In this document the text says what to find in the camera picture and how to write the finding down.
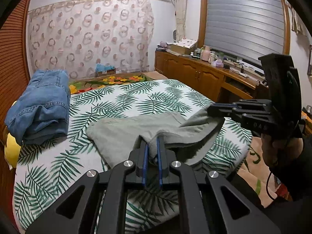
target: black sleeve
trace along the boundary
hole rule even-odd
[[[290,165],[270,168],[287,187],[294,201],[312,195],[312,146],[310,139],[303,139],[301,155]]]

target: metal bolt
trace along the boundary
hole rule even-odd
[[[210,178],[217,178],[219,176],[219,173],[217,171],[210,171],[208,175]]]
[[[173,162],[171,163],[171,165],[172,165],[173,167],[175,167],[175,168],[178,168],[178,167],[181,166],[181,162],[179,162],[179,161],[173,161]]]
[[[133,166],[133,162],[131,160],[124,161],[124,166],[125,167],[131,167],[131,166]]]
[[[90,178],[94,177],[95,175],[96,175],[96,171],[95,170],[89,170],[87,172],[87,176],[90,177]]]

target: window blind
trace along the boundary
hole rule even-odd
[[[260,65],[283,44],[281,0],[208,0],[205,45]]]

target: person's hand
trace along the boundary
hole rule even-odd
[[[297,159],[303,150],[302,138],[292,138],[285,148],[286,140],[272,141],[272,137],[261,135],[262,157],[268,167],[283,167]]]

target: slatted wooden panel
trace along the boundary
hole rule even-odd
[[[26,89],[29,72],[26,62],[26,19],[30,0],[21,2],[0,29],[0,139],[3,140],[4,119],[12,103]],[[0,209],[15,224],[12,196],[15,170],[10,171],[0,145]]]
[[[12,103],[26,89],[29,72],[25,34],[29,0],[21,0],[0,29],[0,138]]]

